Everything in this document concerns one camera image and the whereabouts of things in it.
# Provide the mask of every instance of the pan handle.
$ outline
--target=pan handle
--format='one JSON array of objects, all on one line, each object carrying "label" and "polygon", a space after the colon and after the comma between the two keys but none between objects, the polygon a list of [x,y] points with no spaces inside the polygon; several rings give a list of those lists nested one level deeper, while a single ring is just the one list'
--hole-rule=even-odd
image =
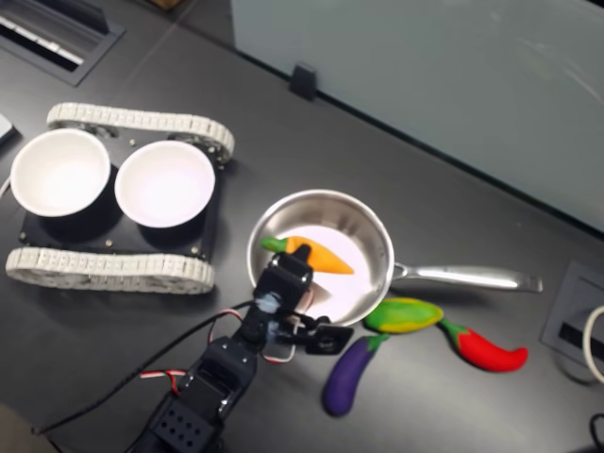
[{"label": "pan handle", "polygon": [[423,266],[411,267],[396,262],[393,280],[420,278],[423,280],[456,283],[492,290],[540,293],[543,282],[540,277],[521,272],[483,266]]}]

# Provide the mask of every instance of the red chili pepper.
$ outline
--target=red chili pepper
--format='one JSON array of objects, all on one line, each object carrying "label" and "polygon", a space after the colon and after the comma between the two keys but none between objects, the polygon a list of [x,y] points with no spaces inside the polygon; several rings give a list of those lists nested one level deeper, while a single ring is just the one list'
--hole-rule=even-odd
[{"label": "red chili pepper", "polygon": [[525,364],[529,356],[529,350],[525,347],[507,351],[492,344],[474,330],[453,324],[444,318],[440,325],[445,328],[446,333],[467,361],[487,371],[497,373],[516,371]]}]

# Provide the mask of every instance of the stainless steel pan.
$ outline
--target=stainless steel pan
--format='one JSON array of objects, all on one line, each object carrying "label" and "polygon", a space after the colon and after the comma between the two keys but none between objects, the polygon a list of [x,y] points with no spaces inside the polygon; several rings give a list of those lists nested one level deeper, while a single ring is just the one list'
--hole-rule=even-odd
[{"label": "stainless steel pan", "polygon": [[348,326],[364,318],[388,292],[394,279],[422,278],[508,291],[539,293],[538,277],[480,266],[411,267],[394,262],[390,236],[361,201],[344,193],[313,190],[294,193],[266,211],[247,245],[247,270],[256,284],[272,256],[260,247],[265,237],[304,236],[322,243],[354,270],[353,276],[316,273],[309,316],[329,316]]}]

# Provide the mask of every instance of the dark gray table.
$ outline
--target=dark gray table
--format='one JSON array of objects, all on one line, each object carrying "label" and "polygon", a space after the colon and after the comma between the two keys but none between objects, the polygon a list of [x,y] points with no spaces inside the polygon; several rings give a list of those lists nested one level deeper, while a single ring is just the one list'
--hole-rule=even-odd
[{"label": "dark gray table", "polygon": [[[44,131],[57,102],[189,112],[224,123],[237,149],[213,261],[217,291],[64,292],[0,275],[1,402],[41,426],[94,400],[177,334],[249,296],[244,249],[266,208],[289,193],[329,188],[373,207],[402,262],[485,264],[543,276],[540,295],[426,283],[399,292],[441,304],[451,320],[499,344],[528,346],[528,364],[511,375],[480,372],[460,361],[436,328],[393,338],[363,378],[356,408],[333,420],[319,394],[334,358],[263,363],[229,419],[226,451],[590,451],[583,450],[591,442],[587,421],[603,409],[602,388],[566,377],[539,337],[569,261],[604,272],[602,242],[331,105],[296,98],[279,79],[174,17],[132,0],[104,4],[127,33],[77,89],[0,51],[0,109],[24,135],[0,151],[0,179],[25,140]],[[113,143],[115,163],[131,149],[130,138],[149,140],[133,133]],[[3,198],[0,257],[17,246],[23,215],[11,195]],[[187,367],[204,347],[204,335],[195,336],[158,367]],[[51,438],[73,451],[121,451],[167,389],[163,379],[135,381]]]}]

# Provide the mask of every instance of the plastic vegetable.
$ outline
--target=plastic vegetable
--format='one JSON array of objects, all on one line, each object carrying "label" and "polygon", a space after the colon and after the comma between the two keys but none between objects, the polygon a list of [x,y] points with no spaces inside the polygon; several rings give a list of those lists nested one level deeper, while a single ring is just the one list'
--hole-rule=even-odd
[{"label": "plastic vegetable", "polygon": [[482,338],[474,330],[453,324],[445,318],[441,320],[440,325],[467,361],[487,371],[516,371],[525,364],[529,356],[529,350],[525,347],[514,351],[502,349]]},{"label": "plastic vegetable", "polygon": [[443,319],[443,311],[428,302],[408,297],[384,299],[365,318],[372,330],[389,333],[414,332]]},{"label": "plastic vegetable", "polygon": [[341,417],[350,412],[362,373],[388,337],[385,333],[360,337],[342,354],[323,390],[323,407],[327,413]]},{"label": "plastic vegetable", "polygon": [[333,252],[315,241],[301,236],[290,236],[285,239],[264,238],[262,247],[273,252],[293,253],[305,243],[310,247],[309,266],[315,272],[329,272],[331,274],[354,274],[352,268],[340,260]]}]

